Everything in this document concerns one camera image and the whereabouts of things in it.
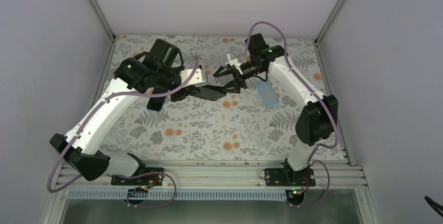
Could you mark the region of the blue phone with black screen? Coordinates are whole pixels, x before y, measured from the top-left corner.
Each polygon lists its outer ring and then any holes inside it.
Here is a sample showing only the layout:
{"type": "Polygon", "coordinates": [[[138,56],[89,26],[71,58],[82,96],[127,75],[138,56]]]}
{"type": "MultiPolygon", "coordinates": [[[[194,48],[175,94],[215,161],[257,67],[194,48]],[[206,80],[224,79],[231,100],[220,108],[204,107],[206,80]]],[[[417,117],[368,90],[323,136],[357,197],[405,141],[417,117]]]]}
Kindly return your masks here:
{"type": "Polygon", "coordinates": [[[151,97],[148,100],[146,109],[159,112],[162,110],[166,97],[151,97]]]}

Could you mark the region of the light blue phone case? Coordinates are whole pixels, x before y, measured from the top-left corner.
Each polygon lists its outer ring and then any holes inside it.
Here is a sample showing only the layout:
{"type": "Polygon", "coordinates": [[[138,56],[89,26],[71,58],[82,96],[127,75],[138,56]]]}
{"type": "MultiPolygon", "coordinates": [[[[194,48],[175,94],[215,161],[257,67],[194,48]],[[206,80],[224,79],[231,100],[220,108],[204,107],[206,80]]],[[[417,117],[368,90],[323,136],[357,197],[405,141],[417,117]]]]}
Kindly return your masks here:
{"type": "Polygon", "coordinates": [[[272,108],[280,104],[280,100],[269,80],[256,80],[254,86],[265,107],[272,108]]]}

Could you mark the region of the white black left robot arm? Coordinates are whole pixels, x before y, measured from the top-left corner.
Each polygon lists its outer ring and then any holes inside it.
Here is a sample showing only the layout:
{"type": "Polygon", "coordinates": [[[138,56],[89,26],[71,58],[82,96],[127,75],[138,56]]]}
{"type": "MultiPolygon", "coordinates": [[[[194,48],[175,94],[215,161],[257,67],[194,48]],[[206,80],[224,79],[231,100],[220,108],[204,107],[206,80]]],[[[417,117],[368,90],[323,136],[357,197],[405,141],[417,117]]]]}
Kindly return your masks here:
{"type": "Polygon", "coordinates": [[[57,163],[66,161],[87,181],[103,174],[118,174],[133,185],[142,183],[146,172],[137,157],[113,157],[99,149],[110,128],[139,97],[163,98],[204,82],[199,55],[194,56],[192,69],[173,67],[176,57],[183,60],[178,47],[157,39],[150,51],[123,60],[85,117],[66,134],[54,134],[50,139],[50,145],[60,154],[57,163]]]}

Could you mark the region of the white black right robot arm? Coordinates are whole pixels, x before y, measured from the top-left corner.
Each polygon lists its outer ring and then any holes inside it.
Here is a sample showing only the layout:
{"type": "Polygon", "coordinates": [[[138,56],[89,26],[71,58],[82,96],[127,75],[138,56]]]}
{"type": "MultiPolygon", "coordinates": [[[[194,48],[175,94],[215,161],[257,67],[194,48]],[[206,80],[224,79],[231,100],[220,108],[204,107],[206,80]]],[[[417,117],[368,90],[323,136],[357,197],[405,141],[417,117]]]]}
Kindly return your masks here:
{"type": "Polygon", "coordinates": [[[295,186],[303,178],[309,177],[314,164],[314,154],[320,148],[332,149],[333,145],[321,143],[332,134],[337,137],[338,100],[334,95],[325,95],[315,88],[290,60],[287,45],[269,46],[264,37],[258,33],[245,40],[246,51],[250,60],[244,63],[231,55],[227,62],[214,74],[214,77],[231,75],[232,81],[223,86],[223,92],[239,93],[247,87],[246,80],[265,73],[286,87],[290,96],[302,107],[298,115],[295,131],[298,142],[292,153],[284,160],[283,167],[278,169],[273,183],[295,186]]]}

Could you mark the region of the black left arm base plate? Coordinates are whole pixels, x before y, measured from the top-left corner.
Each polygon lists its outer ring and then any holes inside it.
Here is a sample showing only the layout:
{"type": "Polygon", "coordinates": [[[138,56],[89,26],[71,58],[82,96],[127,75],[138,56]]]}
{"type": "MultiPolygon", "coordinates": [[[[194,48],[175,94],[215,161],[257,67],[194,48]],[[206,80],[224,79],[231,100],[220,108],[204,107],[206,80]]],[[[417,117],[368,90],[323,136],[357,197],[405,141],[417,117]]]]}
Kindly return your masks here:
{"type": "Polygon", "coordinates": [[[123,185],[123,186],[161,186],[163,175],[158,174],[164,172],[162,167],[147,167],[137,171],[134,179],[125,179],[123,177],[112,175],[111,185],[123,185]]]}

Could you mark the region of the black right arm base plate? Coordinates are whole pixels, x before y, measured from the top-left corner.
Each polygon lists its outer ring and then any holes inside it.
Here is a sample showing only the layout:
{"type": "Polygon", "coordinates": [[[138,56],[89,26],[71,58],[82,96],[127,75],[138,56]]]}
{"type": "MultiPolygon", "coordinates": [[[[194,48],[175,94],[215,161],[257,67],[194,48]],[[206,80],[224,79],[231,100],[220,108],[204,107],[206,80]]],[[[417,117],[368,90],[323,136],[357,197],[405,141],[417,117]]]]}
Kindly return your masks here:
{"type": "Polygon", "coordinates": [[[263,171],[266,186],[316,186],[314,172],[309,167],[301,171],[286,171],[284,168],[267,168],[263,171]]]}

